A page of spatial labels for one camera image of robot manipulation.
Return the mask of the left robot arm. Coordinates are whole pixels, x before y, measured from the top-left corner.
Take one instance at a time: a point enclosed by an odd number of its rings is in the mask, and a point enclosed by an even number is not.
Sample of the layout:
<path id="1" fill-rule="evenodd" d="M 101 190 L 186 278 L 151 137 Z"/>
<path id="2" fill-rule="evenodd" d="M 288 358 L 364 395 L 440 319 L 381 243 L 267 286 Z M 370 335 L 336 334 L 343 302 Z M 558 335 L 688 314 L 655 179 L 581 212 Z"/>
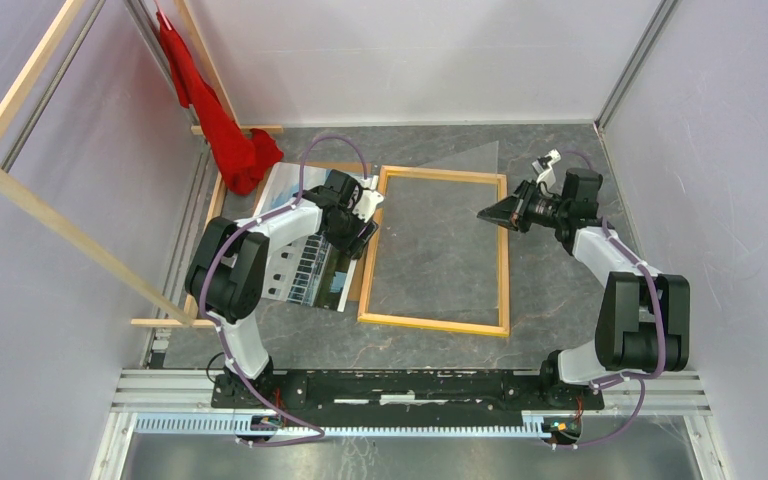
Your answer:
<path id="1" fill-rule="evenodd" d="M 384 197 L 374 177 L 358 179 L 339 170 L 323 184 L 299 189 L 281 206 L 259 216 L 210 220 L 189 265 L 185 290 L 201 315 L 215 327 L 227 368 L 238 377 L 235 392 L 250 407 L 266 405 L 274 394 L 264 374 L 270 357 L 255 311 L 267 279 L 270 258 L 281 248 L 318 235 L 356 261 L 378 229 L 373 216 Z"/>

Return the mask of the yellow picture frame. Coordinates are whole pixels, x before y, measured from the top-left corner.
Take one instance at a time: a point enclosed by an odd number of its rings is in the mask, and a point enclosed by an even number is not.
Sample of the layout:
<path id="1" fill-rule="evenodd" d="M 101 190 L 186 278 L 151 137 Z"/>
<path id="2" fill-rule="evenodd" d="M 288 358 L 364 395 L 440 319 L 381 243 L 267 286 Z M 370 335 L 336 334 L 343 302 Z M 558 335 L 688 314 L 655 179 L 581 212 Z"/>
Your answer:
<path id="1" fill-rule="evenodd" d="M 389 165 L 384 165 L 379 170 L 378 192 L 384 194 L 387 190 L 389 180 L 397 177 L 455 183 L 486 184 L 495 187 L 496 198 L 498 200 L 504 199 L 507 195 L 507 177 L 504 174 Z M 379 239 L 380 235 L 375 234 L 374 238 L 370 240 L 365 254 L 357 316 L 357 319 L 360 322 L 493 337 L 508 337 L 510 335 L 510 266 L 509 240 L 506 230 L 500 227 L 496 229 L 498 318 L 495 325 L 481 325 L 449 320 L 372 313 L 370 311 L 370 299 Z"/>

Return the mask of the clear plastic sheet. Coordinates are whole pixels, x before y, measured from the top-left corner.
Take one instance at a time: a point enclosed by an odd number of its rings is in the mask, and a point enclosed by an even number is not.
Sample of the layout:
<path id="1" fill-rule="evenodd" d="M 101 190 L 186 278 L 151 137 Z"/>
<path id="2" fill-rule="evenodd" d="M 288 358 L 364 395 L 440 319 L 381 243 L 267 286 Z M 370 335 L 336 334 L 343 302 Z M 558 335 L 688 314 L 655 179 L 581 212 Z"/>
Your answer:
<path id="1" fill-rule="evenodd" d="M 497 324 L 497 230 L 477 217 L 496 199 L 492 184 L 390 176 L 370 312 Z"/>

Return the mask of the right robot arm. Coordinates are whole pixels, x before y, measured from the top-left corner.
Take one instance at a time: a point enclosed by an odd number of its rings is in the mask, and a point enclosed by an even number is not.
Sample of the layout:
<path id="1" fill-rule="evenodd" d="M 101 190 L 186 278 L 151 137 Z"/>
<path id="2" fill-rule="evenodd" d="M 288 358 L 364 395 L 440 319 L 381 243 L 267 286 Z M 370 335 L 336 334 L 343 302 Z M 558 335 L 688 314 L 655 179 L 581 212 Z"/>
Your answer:
<path id="1" fill-rule="evenodd" d="M 534 225 L 585 265 L 603 287 L 594 337 L 551 353 L 541 364 L 537 392 L 551 408 L 572 401 L 578 387 L 599 392 L 622 382 L 656 379 L 686 368 L 690 356 L 690 284 L 649 265 L 623 243 L 598 213 L 602 175 L 566 172 L 560 193 L 524 181 L 513 194 L 479 211 L 478 218 L 526 233 Z"/>

